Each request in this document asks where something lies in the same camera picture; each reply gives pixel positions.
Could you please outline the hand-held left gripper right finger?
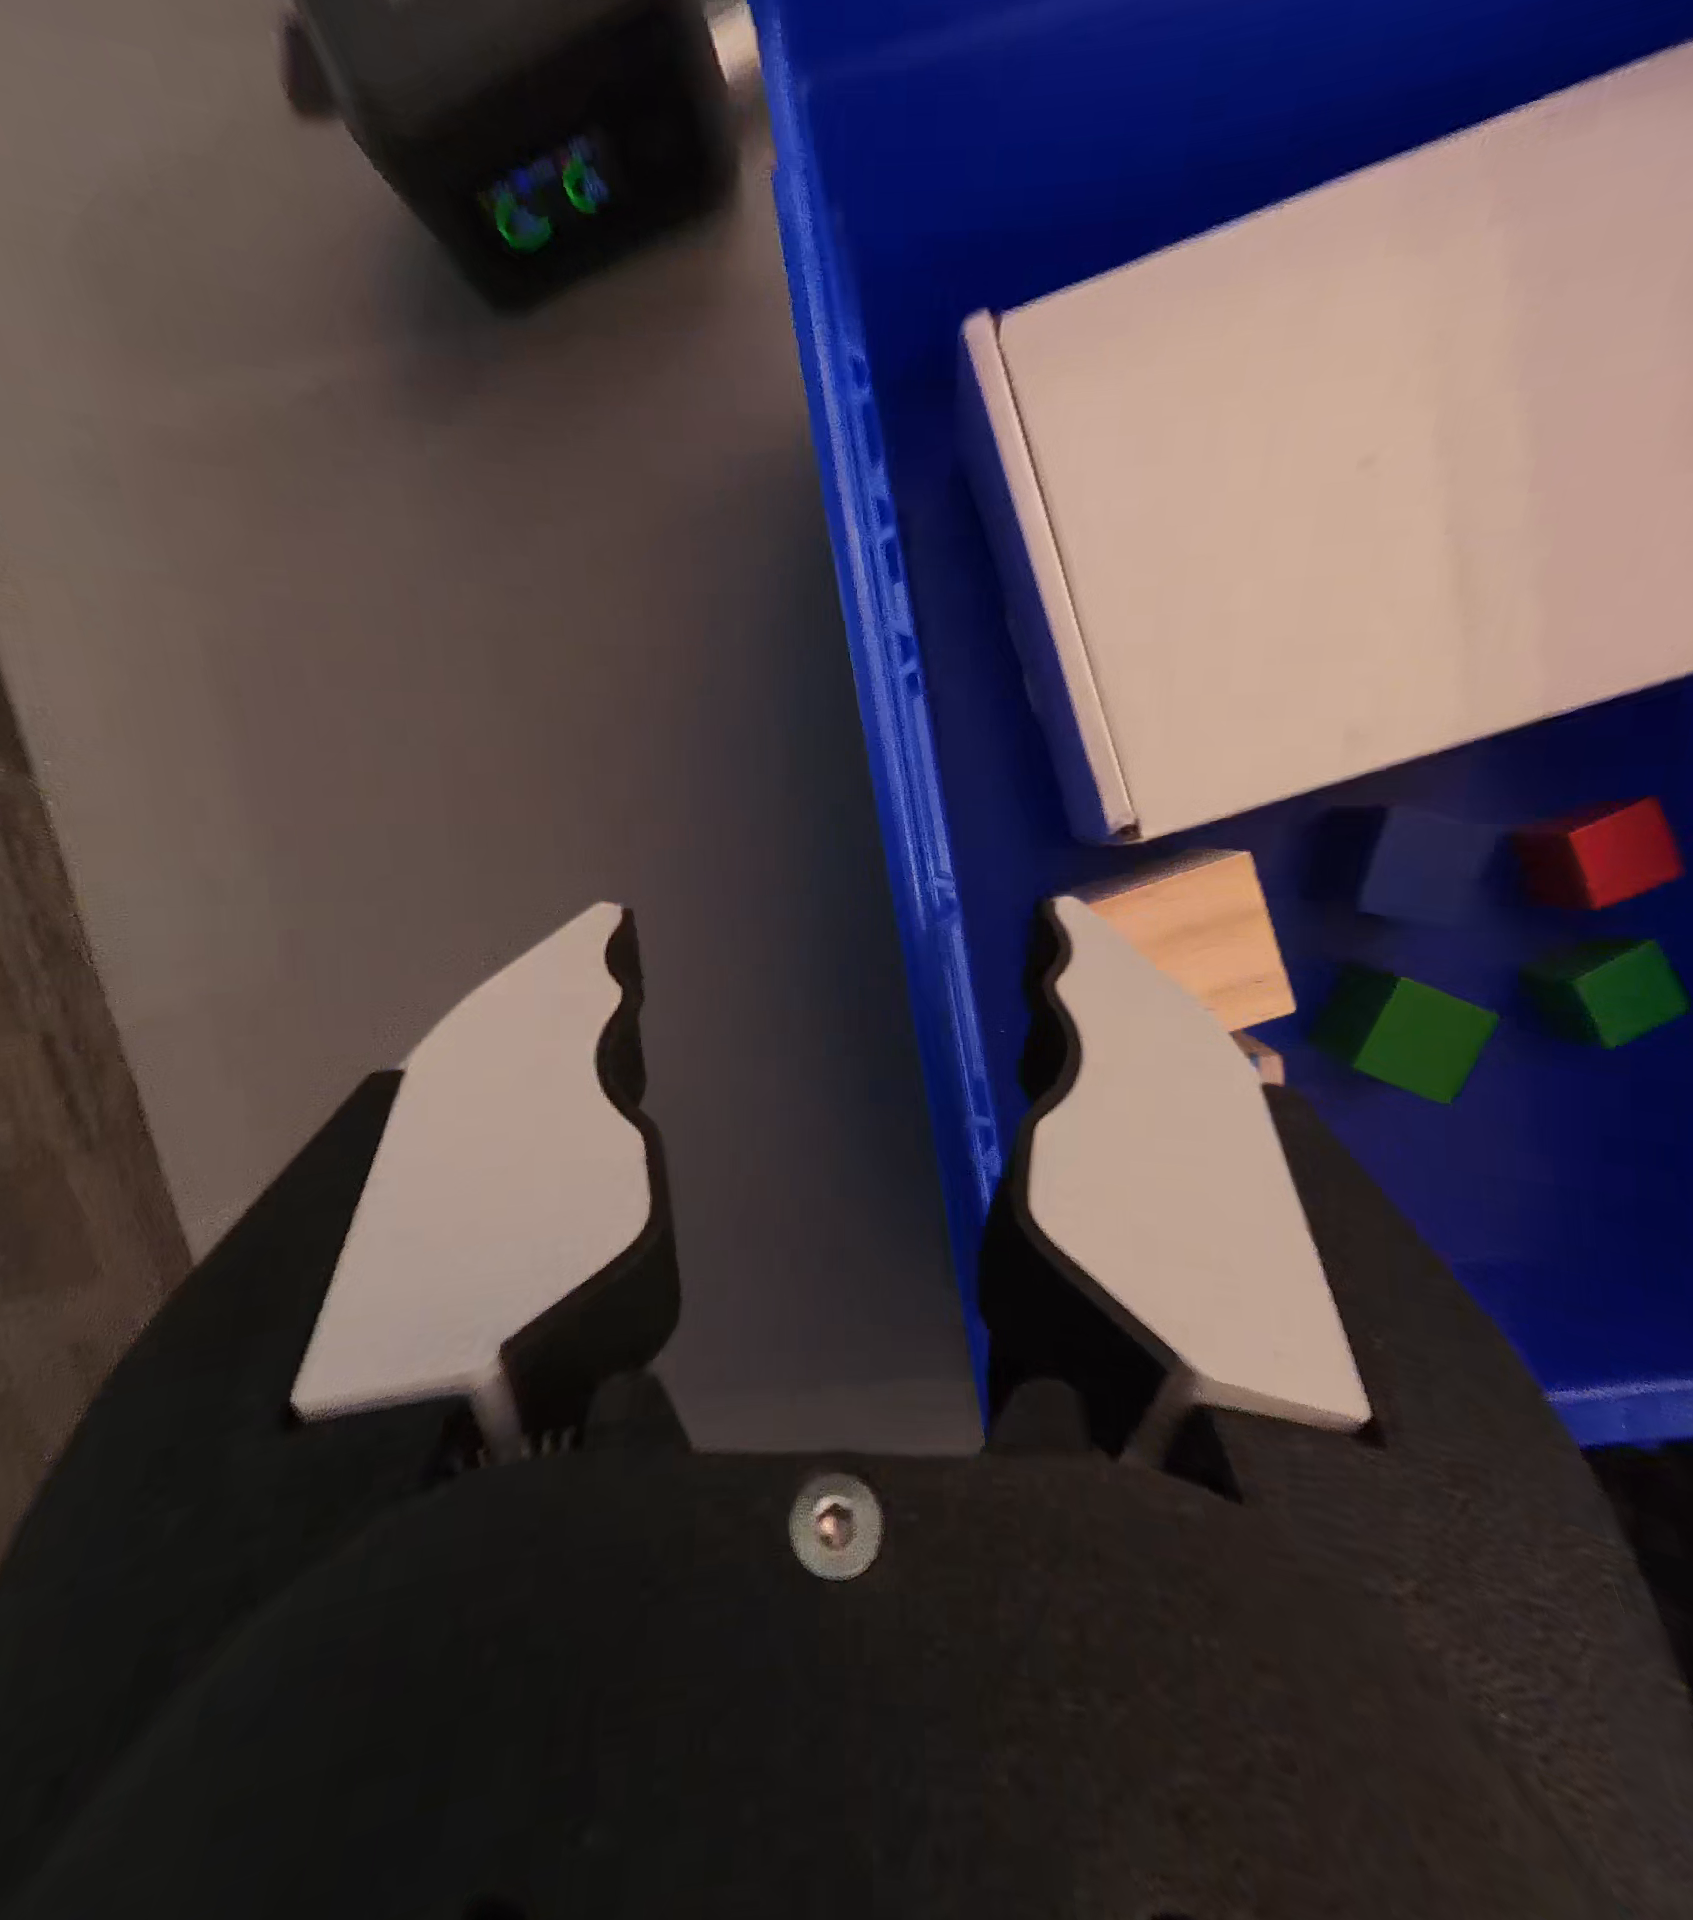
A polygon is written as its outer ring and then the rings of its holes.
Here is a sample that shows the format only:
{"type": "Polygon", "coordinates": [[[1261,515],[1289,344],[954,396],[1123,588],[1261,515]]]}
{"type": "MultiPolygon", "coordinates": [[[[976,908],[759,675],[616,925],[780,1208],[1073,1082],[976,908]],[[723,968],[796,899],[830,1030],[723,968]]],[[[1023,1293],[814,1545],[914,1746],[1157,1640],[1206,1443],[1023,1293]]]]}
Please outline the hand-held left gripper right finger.
{"type": "Polygon", "coordinates": [[[988,1452],[1161,1466],[1219,1414],[1374,1440],[1235,1037],[1073,895],[1036,908],[1025,1005],[1025,1113],[976,1266],[988,1452]]]}

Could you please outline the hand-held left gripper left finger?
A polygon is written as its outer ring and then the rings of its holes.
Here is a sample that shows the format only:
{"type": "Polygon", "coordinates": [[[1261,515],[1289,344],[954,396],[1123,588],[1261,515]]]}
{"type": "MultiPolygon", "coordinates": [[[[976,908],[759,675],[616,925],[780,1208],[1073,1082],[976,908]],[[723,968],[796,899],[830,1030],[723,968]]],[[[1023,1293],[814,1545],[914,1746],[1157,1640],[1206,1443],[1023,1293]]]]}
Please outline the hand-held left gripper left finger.
{"type": "Polygon", "coordinates": [[[597,1389],[664,1353],[681,1279],[642,1005],[634,915],[597,902],[408,1053],[294,1416],[460,1399],[489,1452],[564,1452],[597,1389]]]}

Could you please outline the plain wooden cube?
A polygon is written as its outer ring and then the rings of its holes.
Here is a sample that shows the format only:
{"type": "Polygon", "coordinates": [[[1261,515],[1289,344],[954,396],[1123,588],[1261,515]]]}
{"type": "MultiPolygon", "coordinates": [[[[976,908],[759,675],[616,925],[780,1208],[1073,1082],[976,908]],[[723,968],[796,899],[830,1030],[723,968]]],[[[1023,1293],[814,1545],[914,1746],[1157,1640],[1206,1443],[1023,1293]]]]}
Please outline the plain wooden cube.
{"type": "Polygon", "coordinates": [[[1077,897],[1232,1035],[1294,1015],[1248,851],[1180,854],[1138,877],[1084,887],[1077,897]]]}

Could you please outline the green wooden cube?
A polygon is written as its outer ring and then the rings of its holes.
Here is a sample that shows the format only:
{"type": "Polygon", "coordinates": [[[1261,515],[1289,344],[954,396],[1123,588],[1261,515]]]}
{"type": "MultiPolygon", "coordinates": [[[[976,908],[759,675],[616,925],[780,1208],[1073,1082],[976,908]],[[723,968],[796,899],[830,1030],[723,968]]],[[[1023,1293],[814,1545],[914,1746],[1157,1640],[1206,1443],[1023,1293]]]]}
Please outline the green wooden cube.
{"type": "Polygon", "coordinates": [[[1500,1015],[1477,1001],[1350,964],[1318,1009],[1309,1042],[1363,1079],[1451,1107],[1499,1026],[1500,1015]]]}
{"type": "Polygon", "coordinates": [[[1655,939],[1596,939],[1519,968],[1533,1019],[1566,1042],[1614,1050],[1691,1013],[1691,995],[1655,939]]]}

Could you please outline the dark blue wooden cube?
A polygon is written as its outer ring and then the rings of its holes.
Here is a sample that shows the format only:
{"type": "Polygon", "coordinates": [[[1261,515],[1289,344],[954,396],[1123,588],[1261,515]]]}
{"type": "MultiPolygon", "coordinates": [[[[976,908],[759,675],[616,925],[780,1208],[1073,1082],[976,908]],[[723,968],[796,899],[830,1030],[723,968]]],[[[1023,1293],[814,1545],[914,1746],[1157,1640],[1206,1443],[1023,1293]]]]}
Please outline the dark blue wooden cube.
{"type": "Polygon", "coordinates": [[[1503,835],[1420,805],[1366,805],[1327,814],[1330,875],[1366,919],[1453,925],[1486,882],[1503,835]]]}

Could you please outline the red wooden cube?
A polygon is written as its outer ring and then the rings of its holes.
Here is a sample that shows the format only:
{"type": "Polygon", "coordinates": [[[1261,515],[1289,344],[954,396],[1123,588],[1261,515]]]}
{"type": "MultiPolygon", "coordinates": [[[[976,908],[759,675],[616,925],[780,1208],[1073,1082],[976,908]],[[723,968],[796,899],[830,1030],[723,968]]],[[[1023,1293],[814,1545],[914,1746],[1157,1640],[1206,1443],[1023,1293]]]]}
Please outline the red wooden cube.
{"type": "Polygon", "coordinates": [[[1600,805],[1510,836],[1530,902],[1595,915],[1685,875],[1681,847],[1659,798],[1600,805]]]}

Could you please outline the white cardboard mailer box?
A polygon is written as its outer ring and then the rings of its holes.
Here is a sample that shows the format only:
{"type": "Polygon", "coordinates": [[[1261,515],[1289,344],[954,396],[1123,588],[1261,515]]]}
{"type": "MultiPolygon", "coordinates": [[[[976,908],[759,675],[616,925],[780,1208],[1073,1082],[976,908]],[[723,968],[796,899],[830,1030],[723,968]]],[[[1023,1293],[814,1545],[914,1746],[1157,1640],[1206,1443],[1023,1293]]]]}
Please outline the white cardboard mailer box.
{"type": "Polygon", "coordinates": [[[1693,41],[958,352],[1075,843],[1693,675],[1693,41]]]}

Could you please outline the blue plastic bin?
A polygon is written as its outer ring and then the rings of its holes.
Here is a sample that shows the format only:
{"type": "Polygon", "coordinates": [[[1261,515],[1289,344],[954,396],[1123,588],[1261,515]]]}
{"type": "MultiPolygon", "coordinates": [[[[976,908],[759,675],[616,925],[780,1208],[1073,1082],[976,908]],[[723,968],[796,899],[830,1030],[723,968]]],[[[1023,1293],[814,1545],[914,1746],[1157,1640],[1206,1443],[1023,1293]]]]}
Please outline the blue plastic bin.
{"type": "MultiPolygon", "coordinates": [[[[1693,3],[763,3],[792,330],[973,1344],[985,1205],[1025,1111],[1032,910],[1088,851],[1009,644],[954,458],[965,314],[1213,227],[1677,41],[1693,3]]],[[[1274,897],[1302,1013],[1339,958],[1503,1009],[1457,1104],[1302,1042],[1289,1079],[1518,1344],[1580,1445],[1693,1443],[1693,681],[1558,716],[1215,832],[1274,897]],[[1659,798],[1691,873],[1573,931],[1496,867],[1466,925],[1359,931],[1326,814],[1423,805],[1523,829],[1659,798]],[[1603,1050],[1519,968],[1655,939],[1691,1013],[1603,1050]]]]}

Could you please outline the black device with green lights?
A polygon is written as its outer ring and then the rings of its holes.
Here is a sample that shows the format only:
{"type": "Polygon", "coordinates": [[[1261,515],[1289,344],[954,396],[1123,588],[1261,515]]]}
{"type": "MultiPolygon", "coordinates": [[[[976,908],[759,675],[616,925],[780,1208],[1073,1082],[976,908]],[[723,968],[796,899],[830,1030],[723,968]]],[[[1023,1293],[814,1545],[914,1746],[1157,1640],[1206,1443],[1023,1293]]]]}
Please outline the black device with green lights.
{"type": "Polygon", "coordinates": [[[345,127],[459,278],[525,314],[723,210],[719,3],[286,3],[282,94],[345,127]]]}

